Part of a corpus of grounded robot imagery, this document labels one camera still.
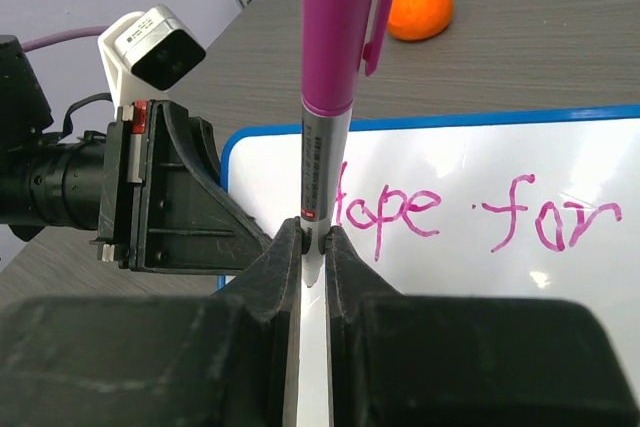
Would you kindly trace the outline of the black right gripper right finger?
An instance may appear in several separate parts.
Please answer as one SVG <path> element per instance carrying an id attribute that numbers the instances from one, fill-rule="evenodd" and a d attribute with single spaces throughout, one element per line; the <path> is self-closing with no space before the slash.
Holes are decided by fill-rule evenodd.
<path id="1" fill-rule="evenodd" d="M 567 300 L 404 295 L 326 241 L 334 426 L 635 426 L 639 409 L 597 318 Z"/>

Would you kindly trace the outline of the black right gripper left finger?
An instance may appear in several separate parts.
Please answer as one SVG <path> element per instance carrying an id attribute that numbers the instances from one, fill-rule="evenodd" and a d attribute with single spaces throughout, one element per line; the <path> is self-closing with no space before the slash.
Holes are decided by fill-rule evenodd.
<path id="1" fill-rule="evenodd" d="M 301 246 L 201 297 L 35 297 L 1 313 L 5 426 L 292 426 Z"/>

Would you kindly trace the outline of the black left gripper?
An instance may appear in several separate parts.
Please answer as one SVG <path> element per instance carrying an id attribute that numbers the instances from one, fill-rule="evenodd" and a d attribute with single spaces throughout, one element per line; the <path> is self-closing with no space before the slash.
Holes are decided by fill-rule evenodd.
<path id="1" fill-rule="evenodd" d="M 171 101 L 117 108 L 106 134 L 97 258 L 152 273 L 240 273 L 271 237 L 220 180 L 211 123 Z"/>

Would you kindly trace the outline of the blue framed whiteboard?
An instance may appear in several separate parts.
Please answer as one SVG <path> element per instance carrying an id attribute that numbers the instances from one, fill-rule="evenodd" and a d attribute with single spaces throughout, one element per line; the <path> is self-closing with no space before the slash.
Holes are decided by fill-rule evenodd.
<path id="1" fill-rule="evenodd" d="M 637 106 L 355 121 L 335 227 L 404 295 L 585 306 L 639 409 Z M 301 287 L 299 426 L 334 426 L 325 264 Z"/>

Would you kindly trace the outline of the white magenta marker pen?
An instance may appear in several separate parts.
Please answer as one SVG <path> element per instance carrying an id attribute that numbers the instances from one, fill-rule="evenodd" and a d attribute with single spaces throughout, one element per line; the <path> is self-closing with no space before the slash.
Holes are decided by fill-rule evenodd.
<path id="1" fill-rule="evenodd" d="M 325 256 L 358 77 L 379 63 L 393 0 L 301 0 L 302 279 Z"/>

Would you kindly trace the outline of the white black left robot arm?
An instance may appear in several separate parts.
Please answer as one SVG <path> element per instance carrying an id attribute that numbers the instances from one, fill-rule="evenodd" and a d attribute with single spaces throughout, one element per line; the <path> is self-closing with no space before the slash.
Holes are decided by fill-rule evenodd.
<path id="1" fill-rule="evenodd" d="M 212 125 L 169 100 L 120 107 L 69 143 L 19 40 L 1 39 L 1 221 L 23 241 L 47 227 L 95 233 L 122 269 L 235 275 L 269 236 L 222 189 Z"/>

